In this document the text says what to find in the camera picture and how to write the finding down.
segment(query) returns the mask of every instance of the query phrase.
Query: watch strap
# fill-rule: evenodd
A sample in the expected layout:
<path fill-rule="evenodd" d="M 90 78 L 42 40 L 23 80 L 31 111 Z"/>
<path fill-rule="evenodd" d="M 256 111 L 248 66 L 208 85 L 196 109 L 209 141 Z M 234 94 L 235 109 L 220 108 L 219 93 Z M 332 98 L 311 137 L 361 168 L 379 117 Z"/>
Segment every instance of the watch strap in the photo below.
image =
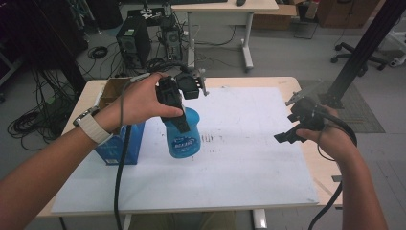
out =
<path fill-rule="evenodd" d="M 80 119 L 79 125 L 81 129 L 88 135 L 94 142 L 99 145 L 109 140 L 113 134 L 106 132 L 93 118 L 91 114 L 87 114 Z"/>

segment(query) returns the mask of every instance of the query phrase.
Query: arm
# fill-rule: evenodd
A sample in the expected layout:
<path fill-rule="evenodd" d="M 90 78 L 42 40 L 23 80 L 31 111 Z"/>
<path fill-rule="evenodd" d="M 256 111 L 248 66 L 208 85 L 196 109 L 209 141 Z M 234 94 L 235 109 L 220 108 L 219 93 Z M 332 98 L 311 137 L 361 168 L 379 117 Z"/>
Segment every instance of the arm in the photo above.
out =
<path fill-rule="evenodd" d="M 335 110 L 327 110 L 337 116 Z M 320 132 L 299 129 L 296 134 L 317 142 Z M 343 229 L 388 229 L 368 166 L 349 136 L 334 126 L 328 126 L 319 144 L 336 160 L 342 174 Z"/>
<path fill-rule="evenodd" d="M 175 117 L 183 111 L 158 103 L 153 74 L 131 84 L 124 94 L 124 124 L 135 124 L 153 116 Z M 106 131 L 120 124 L 120 100 L 95 116 Z M 97 146 L 80 127 L 67 132 L 0 181 L 0 229 L 23 229 L 54 197 L 70 174 Z"/>

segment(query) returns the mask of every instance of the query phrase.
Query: white watch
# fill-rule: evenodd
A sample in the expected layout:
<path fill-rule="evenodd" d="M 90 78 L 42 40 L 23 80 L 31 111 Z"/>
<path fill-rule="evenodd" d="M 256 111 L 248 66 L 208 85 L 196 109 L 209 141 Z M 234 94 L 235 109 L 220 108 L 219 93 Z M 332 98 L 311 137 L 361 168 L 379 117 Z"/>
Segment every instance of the white watch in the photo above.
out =
<path fill-rule="evenodd" d="M 84 133 L 94 142 L 98 143 L 98 145 L 102 145 L 113 136 L 113 133 L 106 132 L 93 118 L 98 112 L 99 108 L 97 106 L 87 109 L 77 117 L 74 121 L 74 125 L 76 127 L 80 126 Z"/>

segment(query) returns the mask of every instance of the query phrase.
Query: office chair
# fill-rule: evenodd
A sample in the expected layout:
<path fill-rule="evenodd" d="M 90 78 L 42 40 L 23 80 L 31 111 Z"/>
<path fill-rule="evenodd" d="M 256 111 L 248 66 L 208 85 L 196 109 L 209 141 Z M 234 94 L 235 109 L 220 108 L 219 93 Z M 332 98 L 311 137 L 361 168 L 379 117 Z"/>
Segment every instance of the office chair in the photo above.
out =
<path fill-rule="evenodd" d="M 352 52 L 354 51 L 354 48 L 351 47 L 349 44 L 347 44 L 347 43 L 345 43 L 345 42 L 341 42 L 341 44 L 336 45 L 336 46 L 334 47 L 334 49 L 335 49 L 336 51 L 341 51 L 342 48 L 348 50 L 350 53 L 352 53 Z M 331 63 L 336 63 L 336 62 L 338 61 L 338 59 L 340 59 L 340 58 L 350 58 L 350 57 L 351 57 L 351 54 L 341 54 L 341 55 L 336 55 L 335 57 L 332 57 L 330 61 L 331 61 Z M 384 59 L 382 59 L 382 58 L 379 58 L 379 57 L 370 56 L 370 57 L 368 58 L 368 60 L 380 64 L 380 65 L 377 67 L 377 69 L 378 69 L 379 71 L 385 69 L 386 65 L 388 64 L 388 61 L 386 61 L 386 60 L 384 60 Z M 362 66 L 362 68 L 359 70 L 358 76 L 359 76 L 359 77 L 364 76 L 364 74 L 365 74 L 367 71 L 368 71 L 368 65 L 367 65 L 367 62 L 365 62 L 364 65 Z"/>

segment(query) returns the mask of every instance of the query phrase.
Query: fingernail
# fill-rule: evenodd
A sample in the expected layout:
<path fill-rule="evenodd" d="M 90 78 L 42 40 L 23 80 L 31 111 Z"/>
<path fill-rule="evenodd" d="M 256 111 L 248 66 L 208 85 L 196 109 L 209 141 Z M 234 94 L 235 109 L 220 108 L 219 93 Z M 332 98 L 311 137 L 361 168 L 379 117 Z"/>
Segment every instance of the fingernail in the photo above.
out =
<path fill-rule="evenodd" d="M 182 109 L 177 109 L 176 110 L 176 116 L 182 116 L 182 114 L 183 114 Z"/>

